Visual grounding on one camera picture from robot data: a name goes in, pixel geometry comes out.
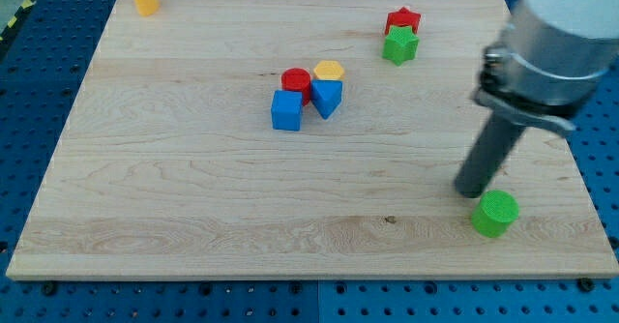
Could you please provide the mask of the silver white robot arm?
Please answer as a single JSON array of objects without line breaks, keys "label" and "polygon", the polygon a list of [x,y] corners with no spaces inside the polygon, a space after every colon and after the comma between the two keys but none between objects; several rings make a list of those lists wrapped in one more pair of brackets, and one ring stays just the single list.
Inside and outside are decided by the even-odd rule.
[{"label": "silver white robot arm", "polygon": [[618,0],[518,0],[484,51],[473,98],[492,111],[485,134],[569,134],[617,56]]}]

